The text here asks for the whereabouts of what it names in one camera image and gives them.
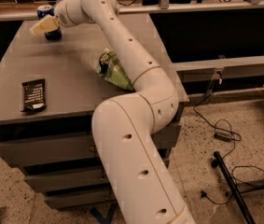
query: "black cable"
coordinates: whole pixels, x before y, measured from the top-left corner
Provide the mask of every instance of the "black cable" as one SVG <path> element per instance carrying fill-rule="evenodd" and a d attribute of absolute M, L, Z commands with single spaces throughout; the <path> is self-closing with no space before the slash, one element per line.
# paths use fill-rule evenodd
<path fill-rule="evenodd" d="M 132 1 L 131 3 L 129 3 L 129 4 L 122 4 L 122 3 L 119 3 L 119 4 L 120 4 L 120 5 L 123 5 L 123 6 L 125 6 L 125 7 L 128 7 L 128 6 L 132 5 L 132 4 L 134 4 L 135 1 L 136 1 L 136 0 L 133 0 L 133 1 Z"/>
<path fill-rule="evenodd" d="M 235 181 L 239 181 L 241 183 L 244 183 L 245 185 L 249 186 L 249 187 L 252 187 L 252 188 L 255 188 L 255 189 L 263 189 L 264 188 L 264 184 L 263 185 L 253 185 L 251 184 L 250 182 L 245 182 L 245 181 L 242 181 L 241 179 L 235 177 L 234 175 L 234 171 L 238 168 L 255 168 L 255 169 L 258 169 L 259 171 L 263 172 L 264 173 L 264 170 L 262 168 L 259 168 L 259 167 L 256 167 L 254 165 L 245 165 L 245 166 L 235 166 L 232 171 L 231 171 L 231 176 L 232 178 L 235 180 Z"/>
<path fill-rule="evenodd" d="M 237 142 L 239 142 L 239 141 L 241 141 L 242 140 L 242 137 L 241 137 L 241 135 L 239 134 L 239 133 L 236 133 L 236 132 L 234 132 L 233 130 L 226 130 L 226 129 L 223 129 L 223 128 L 217 128 L 215 125 L 217 125 L 217 123 L 219 122 L 219 121 L 221 121 L 221 120 L 225 120 L 225 119 L 220 119 L 215 125 L 213 125 L 213 124 L 211 124 L 208 120 L 207 120 L 207 118 L 205 118 L 197 109 L 196 109 L 196 107 L 198 107 L 200 104 L 202 104 L 204 101 L 206 101 L 209 97 L 211 97 L 212 95 L 214 94 L 214 92 L 211 92 L 209 95 L 207 95 L 206 97 L 204 97 L 199 103 L 197 103 L 196 105 L 194 105 L 194 107 L 193 107 L 193 110 L 195 111 L 195 113 L 197 114 L 197 115 L 199 115 L 202 119 L 204 119 L 206 122 L 207 122 L 207 124 L 210 126 L 210 127 L 212 127 L 212 128 L 214 128 L 215 130 L 219 130 L 219 131 L 223 131 L 223 132 L 226 132 L 226 133 L 230 133 L 230 135 L 231 135 L 231 137 L 232 137 L 232 140 L 233 141 L 237 141 Z"/>
<path fill-rule="evenodd" d="M 209 125 L 209 126 L 211 126 L 212 128 L 214 128 L 215 130 L 220 130 L 220 131 L 223 131 L 223 132 L 227 132 L 227 133 L 229 133 L 230 134 L 230 136 L 231 136 L 231 141 L 232 141 L 232 143 L 233 143 L 233 148 L 228 152 L 228 153 L 226 153 L 224 156 L 223 156 L 223 160 L 236 148 L 236 142 L 239 142 L 239 141 L 241 141 L 242 140 L 242 137 L 241 137 L 241 135 L 239 134 L 239 133 L 236 133 L 236 132 L 234 132 L 233 130 L 232 130 L 232 126 L 231 126 L 231 124 L 227 121 L 227 120 L 225 120 L 225 119 L 220 119 L 220 120 L 218 120 L 217 122 L 216 122 L 216 124 L 215 125 L 213 125 L 212 123 L 210 123 L 209 121 L 208 121 L 208 119 L 207 118 L 205 118 L 197 109 L 196 109 L 196 107 L 198 107 L 200 104 L 202 104 L 204 101 L 206 101 L 208 98 L 210 98 L 212 95 L 214 94 L 214 92 L 212 91 L 210 94 L 208 94 L 207 96 L 205 96 L 200 102 L 198 102 L 196 105 L 194 105 L 194 107 L 193 107 L 193 110 L 195 111 L 195 113 L 197 114 L 197 115 L 199 115 L 202 119 L 204 119 L 206 122 L 207 122 L 207 124 Z M 227 124 L 229 125 L 229 130 L 227 130 L 227 129 L 222 129 L 222 128 L 218 128 L 217 127 L 217 124 L 220 122 L 220 121 L 225 121 L 225 122 L 227 122 Z M 234 172 L 235 172 L 235 170 L 236 169 L 238 169 L 238 168 L 255 168 L 255 169 L 258 169 L 258 170 L 260 170 L 260 171 L 262 171 L 263 173 L 264 173 L 264 170 L 263 169 L 261 169 L 261 168 L 258 168 L 258 167 L 256 167 L 256 166 L 253 166 L 253 165 L 246 165 L 246 166 L 235 166 L 233 169 L 232 169 L 232 171 L 231 171 L 231 176 L 232 176 L 232 178 L 235 180 L 235 183 L 236 183 L 236 186 L 237 186 L 237 182 L 241 182 L 241 183 L 244 183 L 245 185 L 247 185 L 247 186 L 250 186 L 250 187 L 252 187 L 252 188 L 255 188 L 255 189 L 263 189 L 264 188 L 264 185 L 253 185 L 253 184 L 251 184 L 250 182 L 244 182 L 244 181 L 242 181 L 241 179 L 239 179 L 239 178 L 237 178 L 235 175 L 234 175 Z M 212 199 L 210 199 L 208 196 L 207 196 L 207 193 L 205 192 L 205 191 L 201 191 L 201 198 L 207 198 L 211 203 L 214 203 L 214 204 L 220 204 L 220 205 L 222 205 L 222 204 L 227 204 L 230 200 L 231 200 L 231 198 L 232 198 L 232 196 L 233 195 L 231 195 L 230 197 L 229 197 L 229 199 L 227 200 L 227 201 L 225 201 L 225 202 L 223 202 L 223 203 L 219 203 L 219 202 L 215 202 L 215 201 L 213 201 Z"/>
<path fill-rule="evenodd" d="M 230 202 L 230 200 L 232 199 L 233 195 L 230 195 L 229 199 L 226 200 L 225 202 L 223 203 L 218 203 L 218 202 L 215 202 L 214 200 L 212 200 L 211 198 L 208 197 L 207 193 L 205 191 L 201 191 L 201 198 L 207 198 L 211 203 L 213 204 L 218 204 L 218 205 L 224 205 L 224 204 L 227 204 L 228 202 Z"/>

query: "table top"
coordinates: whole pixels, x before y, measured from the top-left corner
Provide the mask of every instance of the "table top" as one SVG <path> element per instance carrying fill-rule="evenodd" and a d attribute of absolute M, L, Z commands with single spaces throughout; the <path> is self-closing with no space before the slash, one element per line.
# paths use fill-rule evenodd
<path fill-rule="evenodd" d="M 119 17 L 176 84 L 180 102 L 188 101 L 149 15 Z M 30 34 L 35 23 L 23 22 L 0 62 L 0 124 L 86 114 L 103 100 L 125 93 L 95 72 L 104 49 L 111 49 L 97 24 L 62 28 L 63 38 L 49 42 Z M 40 78 L 46 80 L 47 108 L 33 115 L 21 112 L 21 83 Z"/>

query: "power adapter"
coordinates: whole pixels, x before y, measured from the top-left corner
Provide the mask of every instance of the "power adapter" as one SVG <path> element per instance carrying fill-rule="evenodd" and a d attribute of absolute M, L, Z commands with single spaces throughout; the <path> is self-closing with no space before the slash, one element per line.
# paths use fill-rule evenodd
<path fill-rule="evenodd" d="M 232 140 L 230 133 L 222 133 L 222 132 L 215 132 L 214 138 L 224 142 L 231 142 Z"/>
<path fill-rule="evenodd" d="M 205 197 L 207 197 L 207 193 L 202 190 L 200 196 L 201 196 L 201 198 L 205 198 Z"/>

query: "table drawer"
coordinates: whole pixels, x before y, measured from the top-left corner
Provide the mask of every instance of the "table drawer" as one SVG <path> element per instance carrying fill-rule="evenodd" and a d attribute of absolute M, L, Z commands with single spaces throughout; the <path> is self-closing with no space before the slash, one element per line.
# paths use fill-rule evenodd
<path fill-rule="evenodd" d="M 35 192 L 49 192 L 108 183 L 102 165 L 41 175 L 27 175 L 24 180 Z"/>
<path fill-rule="evenodd" d="M 98 157 L 91 135 L 67 133 L 0 143 L 0 157 L 10 167 Z"/>
<path fill-rule="evenodd" d="M 64 207 L 77 205 L 105 203 L 115 200 L 116 197 L 111 187 L 82 190 L 72 193 L 55 195 L 51 197 L 45 197 L 46 204 L 53 209 L 62 209 Z"/>
<path fill-rule="evenodd" d="M 42 118 L 0 124 L 0 142 L 45 137 L 66 133 L 90 133 L 91 114 L 56 119 Z"/>

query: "floor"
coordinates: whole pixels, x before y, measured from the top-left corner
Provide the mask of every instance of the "floor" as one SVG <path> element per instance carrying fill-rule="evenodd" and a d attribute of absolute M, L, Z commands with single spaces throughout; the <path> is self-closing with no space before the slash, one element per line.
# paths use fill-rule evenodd
<path fill-rule="evenodd" d="M 242 137 L 235 149 L 224 159 L 231 171 L 235 166 L 253 165 L 264 170 L 264 91 L 222 93 L 211 97 L 208 104 L 197 110 L 215 124 L 219 119 L 227 120 L 232 130 Z M 245 223 L 243 215 L 233 198 L 226 204 L 211 203 L 201 198 L 201 191 L 217 203 L 225 202 L 229 187 L 219 168 L 211 166 L 213 153 L 222 156 L 233 148 L 233 143 L 214 139 L 214 129 L 199 117 L 192 104 L 199 96 L 190 97 L 180 124 L 182 131 L 176 148 L 171 154 L 169 171 L 180 193 L 198 224 Z M 226 121 L 220 127 L 228 128 Z M 256 168 L 236 168 L 234 175 L 243 181 L 264 178 Z M 243 194 L 256 223 L 264 223 L 264 190 Z M 35 194 L 23 181 L 17 169 L 9 168 L 0 159 L 0 223 L 118 223 L 124 219 L 118 207 L 114 216 L 114 204 L 99 204 L 88 207 L 73 207 L 62 211 L 50 209 L 41 194 Z"/>

